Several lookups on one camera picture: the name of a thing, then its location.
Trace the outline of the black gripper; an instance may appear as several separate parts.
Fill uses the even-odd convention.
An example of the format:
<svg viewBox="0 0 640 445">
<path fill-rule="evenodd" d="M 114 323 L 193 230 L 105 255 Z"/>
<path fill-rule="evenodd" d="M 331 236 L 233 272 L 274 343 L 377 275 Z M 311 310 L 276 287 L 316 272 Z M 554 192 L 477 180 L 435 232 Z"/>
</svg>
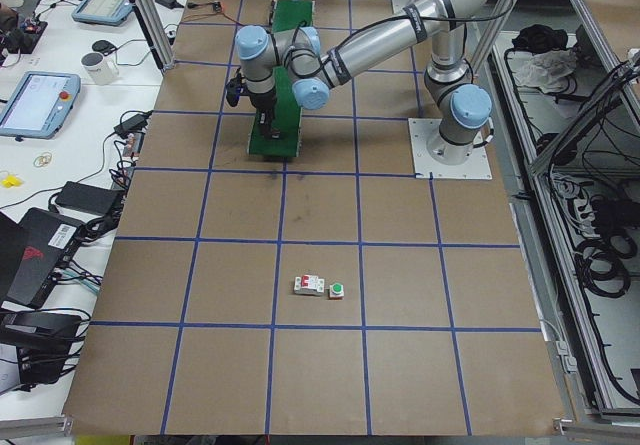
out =
<svg viewBox="0 0 640 445">
<path fill-rule="evenodd" d="M 275 107 L 277 104 L 276 90 L 270 89 L 267 92 L 260 93 L 250 91 L 249 98 L 252 105 L 259 114 L 258 129 L 260 135 L 264 138 L 267 138 L 269 130 L 271 128 L 277 128 L 273 125 L 275 120 Z"/>
</svg>

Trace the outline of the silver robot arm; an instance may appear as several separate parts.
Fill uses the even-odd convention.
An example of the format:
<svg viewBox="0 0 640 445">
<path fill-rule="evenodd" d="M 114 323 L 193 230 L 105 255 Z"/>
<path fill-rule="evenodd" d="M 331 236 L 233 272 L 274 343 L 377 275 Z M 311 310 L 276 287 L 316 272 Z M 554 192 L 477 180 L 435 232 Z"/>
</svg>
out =
<svg viewBox="0 0 640 445">
<path fill-rule="evenodd" d="M 311 26 L 299 24 L 279 32 L 244 26 L 235 37 L 240 67 L 226 85 L 226 101 L 236 106 L 240 97 L 248 97 L 256 109 L 261 134 L 274 138 L 279 134 L 273 128 L 275 68 L 286 70 L 297 104 L 317 110 L 327 103 L 331 89 L 430 40 L 432 54 L 424 82 L 442 119 L 427 141 L 428 153 L 446 165 L 462 164 L 471 155 L 474 140 L 492 110 L 488 93 L 472 84 L 471 67 L 464 60 L 463 26 L 476 17 L 486 1 L 411 0 L 392 16 L 357 30 L 326 54 L 320 52 L 318 32 Z"/>
</svg>

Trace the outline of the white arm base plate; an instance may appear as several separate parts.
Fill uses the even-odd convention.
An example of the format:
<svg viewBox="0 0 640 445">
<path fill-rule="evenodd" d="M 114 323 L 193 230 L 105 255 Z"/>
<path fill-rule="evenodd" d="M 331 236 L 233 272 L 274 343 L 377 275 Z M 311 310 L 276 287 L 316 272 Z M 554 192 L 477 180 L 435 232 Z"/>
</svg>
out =
<svg viewBox="0 0 640 445">
<path fill-rule="evenodd" d="M 414 176 L 418 179 L 491 180 L 488 155 L 480 144 L 479 130 L 473 144 L 458 146 L 446 142 L 439 133 L 440 119 L 409 118 Z"/>
</svg>

